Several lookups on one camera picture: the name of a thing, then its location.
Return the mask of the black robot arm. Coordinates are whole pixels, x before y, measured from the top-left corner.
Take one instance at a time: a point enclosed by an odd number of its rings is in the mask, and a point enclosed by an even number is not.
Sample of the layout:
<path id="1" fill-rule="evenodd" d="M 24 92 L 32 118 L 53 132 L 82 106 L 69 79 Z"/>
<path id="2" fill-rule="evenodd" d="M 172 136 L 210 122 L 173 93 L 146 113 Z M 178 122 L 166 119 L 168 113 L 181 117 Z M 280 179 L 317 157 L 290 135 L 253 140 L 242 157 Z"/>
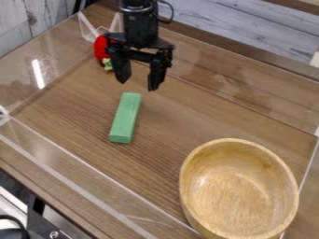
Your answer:
<path id="1" fill-rule="evenodd" d="M 148 91 L 154 91 L 172 66 L 174 46 L 160 39 L 158 23 L 174 17 L 172 5 L 164 0 L 121 0 L 122 31 L 104 34 L 105 53 L 116 79 L 124 83 L 132 75 L 130 61 L 149 64 Z"/>

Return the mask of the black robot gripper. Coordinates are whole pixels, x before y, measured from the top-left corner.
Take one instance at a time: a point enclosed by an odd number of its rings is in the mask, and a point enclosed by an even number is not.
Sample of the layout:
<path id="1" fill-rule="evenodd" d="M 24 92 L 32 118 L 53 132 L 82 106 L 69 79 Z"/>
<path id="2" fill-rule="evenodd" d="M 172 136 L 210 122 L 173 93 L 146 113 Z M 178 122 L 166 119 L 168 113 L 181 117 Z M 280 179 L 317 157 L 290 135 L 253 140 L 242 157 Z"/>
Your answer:
<path id="1" fill-rule="evenodd" d="M 130 61 L 149 64 L 148 91 L 164 81 L 172 66 L 174 46 L 160 38 L 158 12 L 153 7 L 121 7 L 121 31 L 108 31 L 105 52 L 109 54 L 116 79 L 130 77 Z"/>

